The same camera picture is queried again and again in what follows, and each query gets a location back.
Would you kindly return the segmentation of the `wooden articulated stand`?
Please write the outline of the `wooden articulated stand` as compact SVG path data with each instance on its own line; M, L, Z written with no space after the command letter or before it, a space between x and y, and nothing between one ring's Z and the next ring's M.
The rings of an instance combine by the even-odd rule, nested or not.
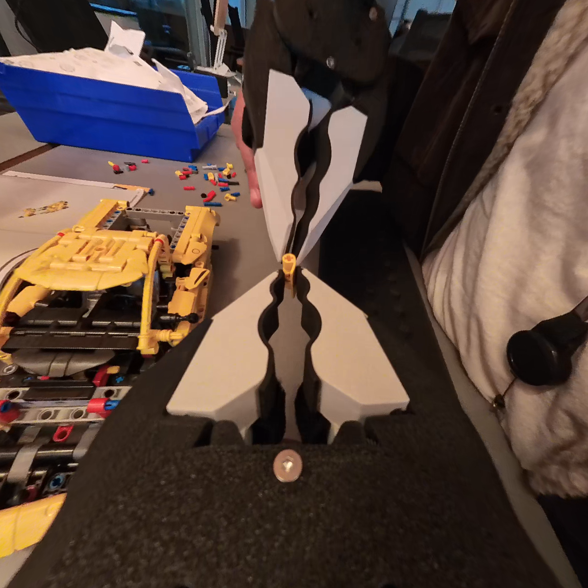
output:
M225 22L228 16L229 1L217 1L216 8L213 13L212 25L210 31L217 38L217 48L215 51L215 58L212 63L212 73L229 79L234 76L233 72L224 63L224 52L226 49L227 32L225 30Z

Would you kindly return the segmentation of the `scatter of small coloured pins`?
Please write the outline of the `scatter of small coloured pins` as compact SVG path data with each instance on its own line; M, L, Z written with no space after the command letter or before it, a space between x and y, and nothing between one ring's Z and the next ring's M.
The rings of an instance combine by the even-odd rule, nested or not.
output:
M127 157L107 161L115 176L115 187L137 188L145 196L162 197L168 193L185 192L196 196L196 203L214 199L210 193L230 194L238 192L239 181L231 167L228 174L215 166L197 166L172 162L163 164L154 158Z

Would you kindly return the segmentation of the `blue storage bin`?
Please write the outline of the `blue storage bin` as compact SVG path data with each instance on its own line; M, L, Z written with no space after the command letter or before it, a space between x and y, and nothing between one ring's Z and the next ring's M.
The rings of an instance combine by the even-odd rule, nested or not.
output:
M191 163L224 123L179 94L1 64L1 91L38 142Z

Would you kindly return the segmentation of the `grey desk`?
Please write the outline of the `grey desk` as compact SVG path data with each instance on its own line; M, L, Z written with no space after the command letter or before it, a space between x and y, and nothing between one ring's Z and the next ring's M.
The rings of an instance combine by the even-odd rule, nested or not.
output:
M280 270L263 209L224 205L213 289L233 299L137 380L79 464L52 525L11 587L317 583L333 540L338 447L216 444L224 422L166 406L213 317Z

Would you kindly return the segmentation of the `instruction booklet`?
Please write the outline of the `instruction booklet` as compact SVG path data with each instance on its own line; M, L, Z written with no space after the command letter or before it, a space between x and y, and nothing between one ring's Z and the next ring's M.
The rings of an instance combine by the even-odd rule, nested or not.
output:
M59 230L72 227L102 199L137 204L139 190L114 183L8 171L1 175L1 283Z

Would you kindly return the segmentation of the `yellow toy brick car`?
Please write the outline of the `yellow toy brick car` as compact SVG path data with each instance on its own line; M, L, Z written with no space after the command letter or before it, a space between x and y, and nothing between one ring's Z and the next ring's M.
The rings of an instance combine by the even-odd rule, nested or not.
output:
M205 318L213 207L103 199L1 288L1 558L37 544L132 385Z

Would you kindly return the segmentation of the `person's fleece-lined jacket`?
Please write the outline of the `person's fleece-lined jacket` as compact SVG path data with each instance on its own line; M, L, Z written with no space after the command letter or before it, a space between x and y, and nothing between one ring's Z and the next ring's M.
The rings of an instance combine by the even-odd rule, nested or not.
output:
M456 2L382 181L414 254L452 230L586 39L587 1Z

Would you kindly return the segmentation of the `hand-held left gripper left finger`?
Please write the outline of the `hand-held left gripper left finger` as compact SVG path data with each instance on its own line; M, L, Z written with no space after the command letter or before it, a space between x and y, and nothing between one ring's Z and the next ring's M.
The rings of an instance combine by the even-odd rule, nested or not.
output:
M285 392L270 339L279 327L283 271L272 272L217 313L166 410L175 416L230 421L251 442L280 442Z

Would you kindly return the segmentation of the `person's right hand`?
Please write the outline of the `person's right hand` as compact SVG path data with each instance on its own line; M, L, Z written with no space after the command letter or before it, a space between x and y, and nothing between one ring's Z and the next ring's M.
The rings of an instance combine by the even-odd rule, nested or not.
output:
M243 140L243 117L245 113L245 99L242 91L239 92L233 108L231 129L240 156L245 166L245 173L249 186L251 205L256 209L262 209L261 189L258 174L256 172L254 151Z

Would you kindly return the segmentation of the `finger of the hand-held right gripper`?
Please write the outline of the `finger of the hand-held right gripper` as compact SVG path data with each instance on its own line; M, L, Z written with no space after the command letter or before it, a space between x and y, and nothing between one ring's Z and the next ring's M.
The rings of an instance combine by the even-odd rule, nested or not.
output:
M268 235L278 262L289 251L296 213L293 193L300 180L297 149L312 106L290 75L269 70L263 145L254 153Z
M294 254L301 264L326 229L352 186L367 116L353 106L330 113L319 124L318 157L298 221Z

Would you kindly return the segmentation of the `person's white sweater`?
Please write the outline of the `person's white sweater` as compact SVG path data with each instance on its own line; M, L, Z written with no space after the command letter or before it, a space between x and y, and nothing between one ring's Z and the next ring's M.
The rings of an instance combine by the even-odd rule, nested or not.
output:
M587 496L587 343L561 385L515 379L512 334L587 296L587 47L548 92L443 246L423 262L437 322L468 377L500 411L540 495Z

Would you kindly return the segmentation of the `white crumpled papers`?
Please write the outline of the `white crumpled papers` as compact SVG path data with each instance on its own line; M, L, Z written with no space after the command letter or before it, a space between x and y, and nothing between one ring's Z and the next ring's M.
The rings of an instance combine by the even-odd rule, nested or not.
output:
M179 94L186 103L193 123L203 118L224 112L227 105L214 108L211 98L199 98L180 80L179 74L154 60L149 65L140 57L145 33L135 29L124 29L115 21L104 50L95 48L68 49L63 52L2 57L3 65L12 65L29 70L40 70L56 74L112 82L140 88L169 91Z

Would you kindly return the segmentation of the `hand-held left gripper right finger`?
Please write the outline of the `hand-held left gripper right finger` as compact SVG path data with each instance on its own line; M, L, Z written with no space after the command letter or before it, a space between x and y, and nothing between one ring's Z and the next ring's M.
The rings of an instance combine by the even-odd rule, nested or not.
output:
M307 269L296 292L309 337L295 399L301 439L334 440L346 422L405 411L409 396L364 312Z

